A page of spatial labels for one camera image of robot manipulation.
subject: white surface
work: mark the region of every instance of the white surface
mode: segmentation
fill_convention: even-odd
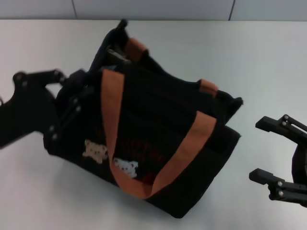
[[[20,70],[88,69],[118,22],[0,21],[0,95],[13,94]],[[268,199],[251,182],[256,168],[288,181],[295,144],[256,129],[264,115],[307,123],[307,23],[130,22],[170,73],[206,78],[245,104],[229,126],[242,138],[199,203],[183,218],[128,195],[48,156],[39,134],[0,150],[1,230],[302,230],[307,209]]]
[[[79,19],[228,20],[233,0],[74,0]]]
[[[71,0],[0,0],[3,18],[75,18]]]
[[[306,0],[236,0],[231,20],[307,21]]]

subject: bag handle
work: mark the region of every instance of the bag handle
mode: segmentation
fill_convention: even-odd
[[[101,81],[101,109],[106,134],[109,165],[118,186],[124,192],[140,199],[147,199],[171,184],[194,160],[212,134],[216,119],[197,111],[190,130],[173,157],[158,173],[153,185],[134,180],[127,176],[113,162],[124,90],[124,79],[125,77],[123,74],[108,69],[103,70]]]
[[[125,54],[128,56],[128,59],[139,62],[143,53],[147,53],[149,55],[149,51],[146,46],[144,46],[141,42],[139,42],[135,38],[130,38],[126,46],[124,48]]]
[[[211,94],[213,97],[216,96],[218,87],[208,80],[201,79],[200,81],[200,92]]]

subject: white table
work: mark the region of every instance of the white table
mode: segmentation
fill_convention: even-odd
[[[88,69],[117,23],[0,21],[0,95],[10,99],[12,76],[20,70],[59,68],[69,75]],[[307,209],[270,201],[267,186],[251,182],[248,174],[261,168],[292,181],[295,144],[256,129],[255,123],[285,113],[307,123],[307,23],[130,22],[128,32],[173,75],[208,79],[244,99],[228,123],[242,135],[230,160],[199,203],[183,219],[174,219],[49,156],[34,133],[0,150],[0,229],[305,229]]]

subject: white dog patch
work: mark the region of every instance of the white dog patch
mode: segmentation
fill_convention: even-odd
[[[98,164],[102,164],[102,161],[107,159],[107,148],[105,145],[99,145],[90,140],[84,142],[86,150],[82,154],[84,157],[91,157]]]
[[[135,168],[139,166],[136,161],[125,161],[120,158],[114,158],[114,164],[119,167],[125,174],[127,174],[130,178],[134,178],[137,176],[135,172]]]

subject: bag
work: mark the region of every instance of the bag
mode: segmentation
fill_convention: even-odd
[[[234,150],[240,135],[225,125],[243,101],[206,80],[166,73],[128,38],[126,25],[106,36],[87,73],[67,79],[57,112],[78,100],[78,113],[56,148],[44,144],[49,154],[181,218]]]

